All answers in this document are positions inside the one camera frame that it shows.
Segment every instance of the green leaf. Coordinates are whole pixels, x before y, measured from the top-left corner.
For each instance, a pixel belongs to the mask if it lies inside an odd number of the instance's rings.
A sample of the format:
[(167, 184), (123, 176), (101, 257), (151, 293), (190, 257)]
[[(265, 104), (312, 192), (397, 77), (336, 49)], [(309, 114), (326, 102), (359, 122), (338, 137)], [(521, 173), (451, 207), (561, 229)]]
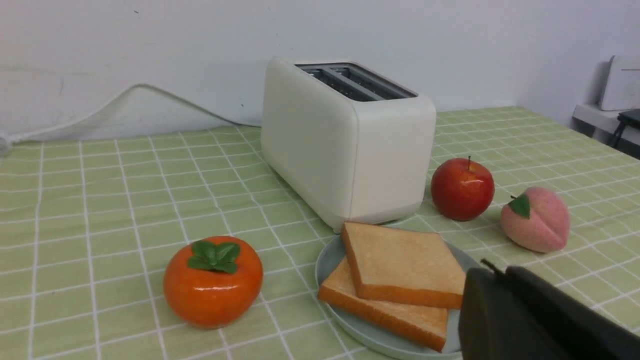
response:
[(187, 262), (187, 266), (192, 269), (214, 270), (214, 265), (207, 263), (197, 256), (191, 256)]
[(216, 246), (215, 244), (205, 241), (198, 240), (191, 244), (191, 251), (193, 254), (200, 259), (206, 260), (209, 263), (216, 263)]
[(213, 265), (214, 270), (224, 271), (230, 274), (235, 273), (238, 270), (236, 263), (218, 263)]
[(217, 251), (218, 263), (233, 263), (240, 255), (240, 245), (233, 242), (221, 243)]
[(531, 217), (531, 205), (529, 204), (529, 197), (526, 194), (521, 194), (518, 197), (513, 197), (513, 200), (509, 202), (509, 207), (514, 213), (524, 218)]

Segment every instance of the green checkered tablecloth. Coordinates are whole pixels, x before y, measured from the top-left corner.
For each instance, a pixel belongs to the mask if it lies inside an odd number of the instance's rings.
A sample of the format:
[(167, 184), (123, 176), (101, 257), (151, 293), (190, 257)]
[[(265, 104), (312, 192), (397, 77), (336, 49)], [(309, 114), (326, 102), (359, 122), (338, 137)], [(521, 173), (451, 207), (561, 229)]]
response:
[[(0, 160), (0, 359), (383, 359), (316, 300), (314, 262), (334, 235), (265, 164), (259, 131), (26, 143)], [(525, 265), (640, 334), (640, 163), (518, 107), (439, 114), (430, 171), (468, 155), (495, 178), (485, 214), (453, 222), (427, 198), (390, 226)], [(532, 185), (570, 207), (561, 252), (524, 250), (497, 224)], [(238, 322), (192, 329), (165, 304), (163, 269), (188, 241), (227, 233), (259, 251), (262, 293)]]

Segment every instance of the peach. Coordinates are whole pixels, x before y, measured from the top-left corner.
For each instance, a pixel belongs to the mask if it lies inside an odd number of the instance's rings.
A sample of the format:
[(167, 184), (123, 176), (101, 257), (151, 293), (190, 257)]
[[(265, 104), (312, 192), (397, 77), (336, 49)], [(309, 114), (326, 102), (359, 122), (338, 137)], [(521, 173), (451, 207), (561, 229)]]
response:
[(540, 186), (513, 197), (500, 212), (500, 225), (511, 240), (537, 252), (563, 249), (569, 240), (569, 209), (558, 194)]

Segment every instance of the apple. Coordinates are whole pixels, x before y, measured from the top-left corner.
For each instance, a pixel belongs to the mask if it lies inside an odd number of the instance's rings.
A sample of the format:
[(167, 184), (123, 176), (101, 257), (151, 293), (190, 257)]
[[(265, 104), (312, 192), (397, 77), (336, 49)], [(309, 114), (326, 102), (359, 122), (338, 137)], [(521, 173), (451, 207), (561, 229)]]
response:
[(484, 213), (493, 200), (491, 172), (471, 156), (443, 162), (431, 177), (431, 198), (443, 216), (469, 221)]

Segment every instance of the toaster top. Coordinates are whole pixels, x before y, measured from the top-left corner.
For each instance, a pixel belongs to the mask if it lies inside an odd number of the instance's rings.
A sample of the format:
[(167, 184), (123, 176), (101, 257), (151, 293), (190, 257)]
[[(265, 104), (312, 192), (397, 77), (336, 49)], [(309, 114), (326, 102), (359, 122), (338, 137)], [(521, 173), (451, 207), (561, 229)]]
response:
[(417, 96), (411, 90), (354, 63), (306, 63), (296, 66), (354, 101), (382, 101)]

